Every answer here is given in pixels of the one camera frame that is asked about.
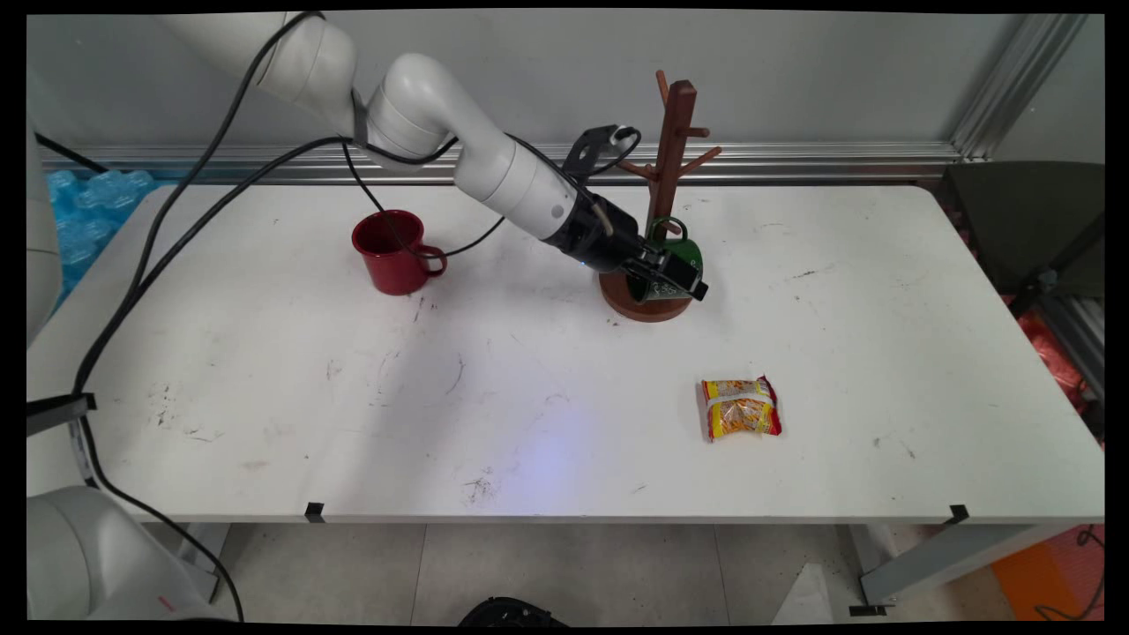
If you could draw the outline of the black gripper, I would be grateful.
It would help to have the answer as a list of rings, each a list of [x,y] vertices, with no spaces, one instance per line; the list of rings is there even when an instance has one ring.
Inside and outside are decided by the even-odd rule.
[[[625,271],[653,282],[653,301],[703,301],[708,293],[698,266],[644,243],[630,214],[590,191],[576,198],[561,228],[543,241],[598,273]]]

